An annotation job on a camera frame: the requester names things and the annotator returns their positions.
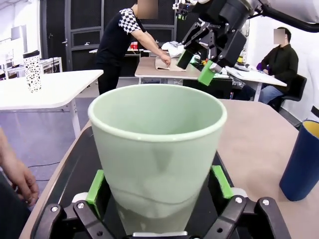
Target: plastic cup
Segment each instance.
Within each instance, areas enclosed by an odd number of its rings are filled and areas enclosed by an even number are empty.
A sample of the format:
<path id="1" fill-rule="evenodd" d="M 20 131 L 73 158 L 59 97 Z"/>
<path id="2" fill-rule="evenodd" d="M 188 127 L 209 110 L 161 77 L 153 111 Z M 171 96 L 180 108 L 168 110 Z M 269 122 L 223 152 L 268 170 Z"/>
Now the plastic cup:
<path id="1" fill-rule="evenodd" d="M 126 233 L 183 231 L 216 153 L 224 105 L 192 88 L 146 84 L 99 96 L 88 115 Z"/>
<path id="2" fill-rule="evenodd" d="M 28 89 L 32 92 L 41 90 L 40 52 L 34 51 L 23 55 L 24 71 Z"/>
<path id="3" fill-rule="evenodd" d="M 297 141 L 280 188 L 290 201 L 304 199 L 319 180 L 319 122 L 306 120 Z"/>

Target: table leg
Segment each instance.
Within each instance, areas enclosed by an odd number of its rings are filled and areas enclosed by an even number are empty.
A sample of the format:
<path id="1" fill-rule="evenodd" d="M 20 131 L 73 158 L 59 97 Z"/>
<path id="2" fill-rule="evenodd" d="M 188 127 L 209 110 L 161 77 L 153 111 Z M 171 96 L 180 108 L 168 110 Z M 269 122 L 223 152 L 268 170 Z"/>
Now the table leg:
<path id="1" fill-rule="evenodd" d="M 262 85 L 263 85 L 263 83 L 258 83 L 258 85 L 257 85 L 256 93 L 255 93 L 255 97 L 254 97 L 254 101 L 256 101 L 256 102 L 259 101 L 259 96 L 260 96 Z"/>
<path id="2" fill-rule="evenodd" d="M 59 58 L 59 70 L 60 70 L 60 72 L 63 72 L 63 69 L 62 69 L 62 59 L 61 59 L 61 57 Z"/>
<path id="3" fill-rule="evenodd" d="M 73 124 L 74 134 L 75 134 L 75 137 L 77 138 L 81 133 L 81 128 L 80 128 L 80 122 L 78 117 L 78 111 L 76 109 L 75 99 L 73 99 L 68 106 L 70 107 L 70 111 L 72 115 L 72 124 Z"/>

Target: white wall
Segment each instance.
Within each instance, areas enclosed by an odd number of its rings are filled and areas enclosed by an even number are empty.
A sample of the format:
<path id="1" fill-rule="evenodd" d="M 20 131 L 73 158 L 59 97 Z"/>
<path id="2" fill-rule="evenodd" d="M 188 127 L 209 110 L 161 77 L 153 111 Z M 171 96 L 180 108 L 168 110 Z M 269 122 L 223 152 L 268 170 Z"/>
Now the white wall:
<path id="1" fill-rule="evenodd" d="M 11 28 L 26 25 L 28 52 L 40 47 L 40 2 L 20 2 L 0 10 L 0 40 L 11 37 Z"/>
<path id="2" fill-rule="evenodd" d="M 252 19 L 250 21 L 247 63 L 257 65 L 276 46 L 273 44 L 273 31 L 280 26 L 291 31 L 291 45 L 299 57 L 298 74 L 308 79 L 302 100 L 300 102 L 286 101 L 284 108 L 297 119 L 305 120 L 313 105 L 313 87 L 306 64 L 307 55 L 312 49 L 319 48 L 319 33 L 304 32 L 268 17 Z"/>

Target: man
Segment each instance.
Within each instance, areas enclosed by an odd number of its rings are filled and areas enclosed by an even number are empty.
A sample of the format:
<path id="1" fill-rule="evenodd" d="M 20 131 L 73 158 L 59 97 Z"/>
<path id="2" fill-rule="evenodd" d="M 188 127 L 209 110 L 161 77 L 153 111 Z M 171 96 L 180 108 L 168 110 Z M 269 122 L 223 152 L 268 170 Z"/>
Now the man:
<path id="1" fill-rule="evenodd" d="M 159 56 L 164 63 L 170 65 L 170 57 L 159 49 L 156 41 L 146 32 L 138 19 L 138 16 L 150 18 L 156 15 L 156 2 L 157 0 L 139 0 L 131 8 L 120 10 L 106 26 L 96 57 L 97 69 L 104 71 L 98 79 L 100 95 L 116 88 L 121 63 L 132 42 L 132 37 L 147 50 Z"/>
<path id="2" fill-rule="evenodd" d="M 260 92 L 259 101 L 268 104 L 276 97 L 282 96 L 288 92 L 291 81 L 297 76 L 298 56 L 290 45 L 291 33 L 284 27 L 274 29 L 274 44 L 278 47 L 272 49 L 262 60 L 262 70 L 265 74 L 270 75 L 284 83 L 287 87 L 263 85 Z M 236 100 L 248 101 L 255 95 L 255 91 L 245 85 Z"/>
<path id="3" fill-rule="evenodd" d="M 18 239 L 39 195 L 39 188 L 31 171 L 17 159 L 0 127 L 0 238 Z"/>

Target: black cable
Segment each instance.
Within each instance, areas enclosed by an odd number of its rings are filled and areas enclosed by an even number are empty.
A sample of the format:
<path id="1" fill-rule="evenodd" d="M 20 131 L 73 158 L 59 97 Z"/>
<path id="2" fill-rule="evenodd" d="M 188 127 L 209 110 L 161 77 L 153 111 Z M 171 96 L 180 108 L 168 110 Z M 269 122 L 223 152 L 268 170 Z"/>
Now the black cable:
<path id="1" fill-rule="evenodd" d="M 49 164 L 43 164 L 43 165 L 33 165 L 33 166 L 28 166 L 28 168 L 33 168 L 33 167 L 44 167 L 44 166 L 50 166 L 54 164 L 58 164 L 60 162 L 55 162 L 55 163 L 49 163 Z"/>

